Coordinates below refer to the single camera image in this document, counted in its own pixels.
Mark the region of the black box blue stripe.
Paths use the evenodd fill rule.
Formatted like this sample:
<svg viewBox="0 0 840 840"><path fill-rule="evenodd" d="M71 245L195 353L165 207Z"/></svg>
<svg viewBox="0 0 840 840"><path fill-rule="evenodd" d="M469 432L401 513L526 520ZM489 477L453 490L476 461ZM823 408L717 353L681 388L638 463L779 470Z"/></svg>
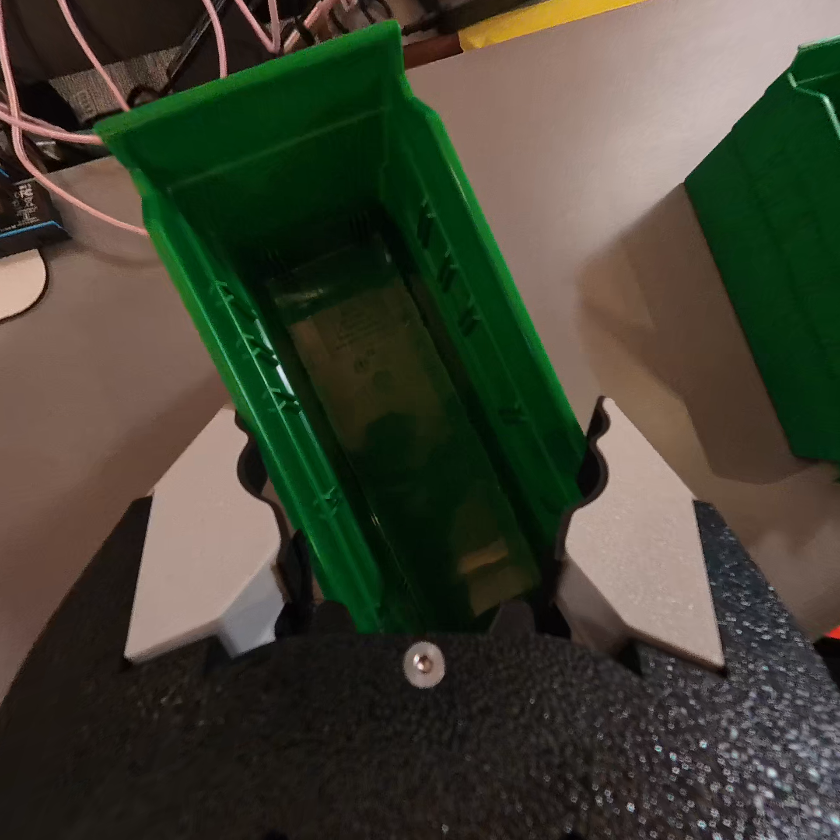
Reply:
<svg viewBox="0 0 840 840"><path fill-rule="evenodd" d="M70 240L49 192L1 156L1 257L39 250Z"/></svg>

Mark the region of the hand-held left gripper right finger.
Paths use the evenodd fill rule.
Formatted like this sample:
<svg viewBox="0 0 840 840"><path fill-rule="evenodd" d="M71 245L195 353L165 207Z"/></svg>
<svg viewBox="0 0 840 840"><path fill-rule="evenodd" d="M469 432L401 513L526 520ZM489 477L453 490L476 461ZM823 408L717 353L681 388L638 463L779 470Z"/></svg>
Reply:
<svg viewBox="0 0 840 840"><path fill-rule="evenodd" d="M725 670L694 494L610 397L586 443L582 499L557 541L571 642L612 656L645 644Z"/></svg>

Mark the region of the green plastic bin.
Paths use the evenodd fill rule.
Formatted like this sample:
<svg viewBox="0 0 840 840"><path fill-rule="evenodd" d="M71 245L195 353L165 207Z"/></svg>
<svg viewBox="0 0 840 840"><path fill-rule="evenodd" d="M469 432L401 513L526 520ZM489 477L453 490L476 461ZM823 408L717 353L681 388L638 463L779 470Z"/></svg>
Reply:
<svg viewBox="0 0 840 840"><path fill-rule="evenodd" d="M685 180L794 456L839 461L839 38L798 48Z"/></svg>
<svg viewBox="0 0 840 840"><path fill-rule="evenodd" d="M442 120L377 24L100 122L302 544L361 634L568 636L585 436Z"/></svg>

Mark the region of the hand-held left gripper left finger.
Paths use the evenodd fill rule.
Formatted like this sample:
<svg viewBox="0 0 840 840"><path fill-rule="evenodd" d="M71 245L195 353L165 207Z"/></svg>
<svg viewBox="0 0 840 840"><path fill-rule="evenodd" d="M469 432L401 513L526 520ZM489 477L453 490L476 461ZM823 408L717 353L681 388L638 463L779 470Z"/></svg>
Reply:
<svg viewBox="0 0 840 840"><path fill-rule="evenodd" d="M124 657L213 638L237 658L274 643L291 536L256 441L222 407L152 490Z"/></svg>

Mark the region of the yellow tape strip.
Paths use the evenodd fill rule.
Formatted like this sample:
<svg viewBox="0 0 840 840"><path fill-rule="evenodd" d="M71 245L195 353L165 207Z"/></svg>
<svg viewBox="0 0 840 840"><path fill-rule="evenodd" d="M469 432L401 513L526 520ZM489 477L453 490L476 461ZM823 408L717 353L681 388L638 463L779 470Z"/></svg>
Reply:
<svg viewBox="0 0 840 840"><path fill-rule="evenodd" d="M592 18L641 1L545 1L518 7L458 32L462 51L483 49L526 35Z"/></svg>

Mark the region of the white tray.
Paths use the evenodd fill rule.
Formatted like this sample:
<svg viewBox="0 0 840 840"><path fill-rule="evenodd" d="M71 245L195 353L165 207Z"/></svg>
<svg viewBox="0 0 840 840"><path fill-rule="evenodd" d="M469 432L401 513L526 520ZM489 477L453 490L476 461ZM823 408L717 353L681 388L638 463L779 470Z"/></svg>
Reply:
<svg viewBox="0 0 840 840"><path fill-rule="evenodd" d="M48 270L36 248L1 258L1 323L33 308L46 294Z"/></svg>

